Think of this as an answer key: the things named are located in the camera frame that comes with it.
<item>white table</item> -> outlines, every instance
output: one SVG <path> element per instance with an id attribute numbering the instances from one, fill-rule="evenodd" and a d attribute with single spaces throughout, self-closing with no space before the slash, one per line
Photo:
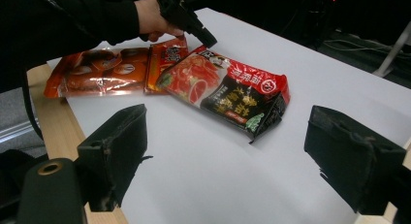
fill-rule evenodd
<path id="1" fill-rule="evenodd" d="M 124 198 L 129 222 L 353 223 L 357 215 L 303 150 L 311 107 L 344 112 L 404 145 L 411 136 L 411 90 L 210 9 L 198 16 L 218 40 L 211 50 L 286 75 L 291 103 L 282 122 L 250 145 L 236 129 L 172 96 L 69 98 L 85 136 L 123 108 L 147 107 L 146 155 L 154 158 L 140 165 Z M 190 49 L 201 44 L 191 35 L 187 41 Z M 145 46 L 135 40 L 112 48 Z"/>

